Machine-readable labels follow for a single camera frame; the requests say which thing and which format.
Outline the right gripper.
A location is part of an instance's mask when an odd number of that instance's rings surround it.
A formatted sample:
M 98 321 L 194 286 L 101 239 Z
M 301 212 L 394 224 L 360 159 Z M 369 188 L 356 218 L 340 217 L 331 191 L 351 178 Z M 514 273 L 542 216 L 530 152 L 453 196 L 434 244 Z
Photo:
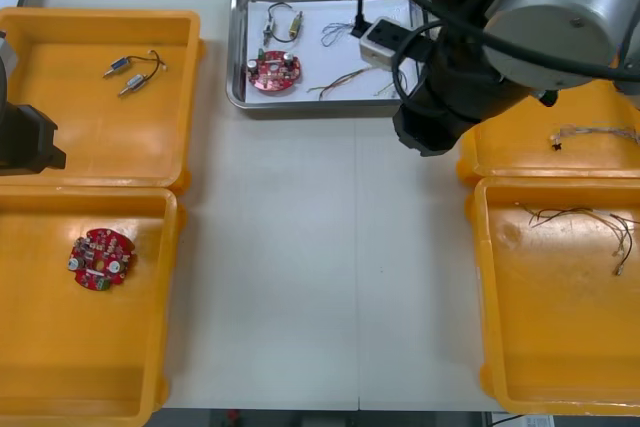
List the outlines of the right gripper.
M 422 156 L 450 151 L 472 127 L 505 111 L 505 83 L 475 42 L 449 37 L 434 41 L 427 31 L 401 43 L 399 60 L 419 53 L 423 68 L 394 114 L 399 141 Z

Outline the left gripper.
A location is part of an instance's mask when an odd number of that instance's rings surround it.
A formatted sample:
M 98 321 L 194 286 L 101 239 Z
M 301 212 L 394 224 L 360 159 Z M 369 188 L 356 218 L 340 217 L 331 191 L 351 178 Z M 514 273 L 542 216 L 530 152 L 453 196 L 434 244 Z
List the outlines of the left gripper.
M 54 145 L 58 126 L 30 105 L 7 104 L 1 114 L 1 175 L 62 170 L 66 154 Z

